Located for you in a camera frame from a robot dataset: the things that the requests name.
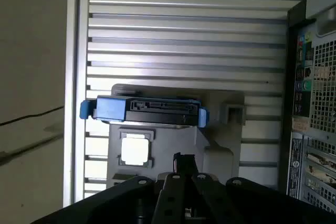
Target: perforated metal panel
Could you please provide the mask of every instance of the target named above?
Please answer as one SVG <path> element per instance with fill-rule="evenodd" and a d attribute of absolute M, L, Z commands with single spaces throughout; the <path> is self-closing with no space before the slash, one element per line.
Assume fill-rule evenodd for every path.
<path fill-rule="evenodd" d="M 315 47 L 310 127 L 335 133 L 336 40 Z"/>
<path fill-rule="evenodd" d="M 80 0 L 74 110 L 116 83 L 243 91 L 239 175 L 276 188 L 285 20 L 299 1 Z M 76 117 L 73 129 L 78 201 L 103 189 L 108 127 Z"/>
<path fill-rule="evenodd" d="M 336 212 L 336 154 L 330 142 L 306 137 L 302 172 L 302 200 Z"/>

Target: metal frame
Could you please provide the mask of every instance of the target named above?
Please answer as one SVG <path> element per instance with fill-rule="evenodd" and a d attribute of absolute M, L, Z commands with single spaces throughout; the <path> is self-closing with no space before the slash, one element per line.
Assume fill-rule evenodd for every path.
<path fill-rule="evenodd" d="M 64 177 L 63 177 L 63 206 L 73 203 L 73 144 L 74 118 L 76 97 L 76 54 L 77 54 L 77 3 L 78 0 L 68 0 L 67 3 L 67 49 L 65 77 L 65 111 L 64 111 Z"/>

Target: metal louver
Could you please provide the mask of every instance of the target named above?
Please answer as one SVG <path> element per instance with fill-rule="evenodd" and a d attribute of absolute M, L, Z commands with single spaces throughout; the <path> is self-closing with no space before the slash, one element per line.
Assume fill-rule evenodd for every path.
<path fill-rule="evenodd" d="M 116 83 L 244 91 L 239 175 L 276 188 L 286 14 L 299 1 L 79 0 L 76 102 L 68 113 Z M 106 179 L 107 125 L 73 122 L 65 205 L 104 189 Z"/>

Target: screw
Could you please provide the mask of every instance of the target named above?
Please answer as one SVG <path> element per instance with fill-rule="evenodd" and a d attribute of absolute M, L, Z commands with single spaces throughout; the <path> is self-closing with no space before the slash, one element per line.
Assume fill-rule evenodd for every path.
<path fill-rule="evenodd" d="M 240 186 L 242 184 L 242 182 L 240 180 L 235 179 L 234 181 L 232 181 L 232 184 L 234 184 L 236 186 Z"/>
<path fill-rule="evenodd" d="M 204 174 L 199 174 L 199 175 L 197 176 L 197 178 L 200 178 L 200 179 L 205 179 L 205 178 L 206 178 L 206 176 L 205 176 Z"/>

